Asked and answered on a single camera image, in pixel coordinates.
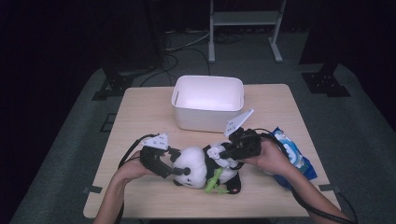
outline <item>human hand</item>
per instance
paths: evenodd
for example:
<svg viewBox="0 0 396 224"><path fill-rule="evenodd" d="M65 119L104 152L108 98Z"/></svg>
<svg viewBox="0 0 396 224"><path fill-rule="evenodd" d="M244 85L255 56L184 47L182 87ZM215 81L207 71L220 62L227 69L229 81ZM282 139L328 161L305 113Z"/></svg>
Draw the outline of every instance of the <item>human hand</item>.
<svg viewBox="0 0 396 224"><path fill-rule="evenodd" d="M133 179L142 177L143 175L155 175L147 169L139 160L140 151L137 151L131 159L125 162L120 169L114 174L118 179L124 180L127 183Z"/></svg>
<svg viewBox="0 0 396 224"><path fill-rule="evenodd" d="M267 138L262 138L262 152L259 156L241 160L242 162L258 166L266 173L272 175L284 175L294 166L282 153L277 145Z"/></svg>

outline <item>blue plastic bag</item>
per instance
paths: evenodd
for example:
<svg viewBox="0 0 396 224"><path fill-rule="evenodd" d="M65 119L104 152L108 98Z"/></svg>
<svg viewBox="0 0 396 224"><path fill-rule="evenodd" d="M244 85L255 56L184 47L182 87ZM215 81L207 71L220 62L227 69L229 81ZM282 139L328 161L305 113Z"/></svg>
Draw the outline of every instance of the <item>blue plastic bag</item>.
<svg viewBox="0 0 396 224"><path fill-rule="evenodd" d="M283 144L289 154L290 162L300 170L300 172L309 180L317 178L317 172L308 158L304 157L297 146L277 127L272 134ZM287 189L291 189L291 184L281 175L274 175L276 182Z"/></svg>

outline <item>shelf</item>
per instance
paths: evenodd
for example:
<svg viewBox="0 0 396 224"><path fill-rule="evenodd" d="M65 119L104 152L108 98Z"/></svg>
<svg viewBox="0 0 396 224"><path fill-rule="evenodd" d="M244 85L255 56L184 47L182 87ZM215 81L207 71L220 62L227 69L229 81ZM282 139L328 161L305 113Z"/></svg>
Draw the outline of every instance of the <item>shelf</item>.
<svg viewBox="0 0 396 224"><path fill-rule="evenodd" d="M215 12L213 25L275 25L278 11Z"/></svg>

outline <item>panda plush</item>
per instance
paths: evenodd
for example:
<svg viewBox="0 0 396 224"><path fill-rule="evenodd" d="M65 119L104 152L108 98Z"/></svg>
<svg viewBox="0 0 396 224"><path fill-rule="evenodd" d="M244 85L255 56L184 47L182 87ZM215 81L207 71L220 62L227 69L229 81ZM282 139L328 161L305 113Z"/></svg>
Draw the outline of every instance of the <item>panda plush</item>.
<svg viewBox="0 0 396 224"><path fill-rule="evenodd" d="M239 193L241 180L238 170L244 163L219 157L219 153L226 150L227 144L229 143L223 142L204 148L187 147L172 152L170 160L173 163L173 169L185 171L183 174L175 175L175 185L201 189L215 175L216 170L222 168L216 184L225 185L229 194Z"/></svg>

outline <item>white storage container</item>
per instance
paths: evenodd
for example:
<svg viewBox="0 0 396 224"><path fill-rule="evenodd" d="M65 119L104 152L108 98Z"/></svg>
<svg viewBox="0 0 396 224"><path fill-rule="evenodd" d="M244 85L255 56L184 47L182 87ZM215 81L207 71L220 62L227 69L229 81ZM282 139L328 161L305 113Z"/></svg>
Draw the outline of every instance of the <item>white storage container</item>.
<svg viewBox="0 0 396 224"><path fill-rule="evenodd" d="M244 86L235 77L183 76L172 105L180 129L223 133L227 121L242 113Z"/></svg>

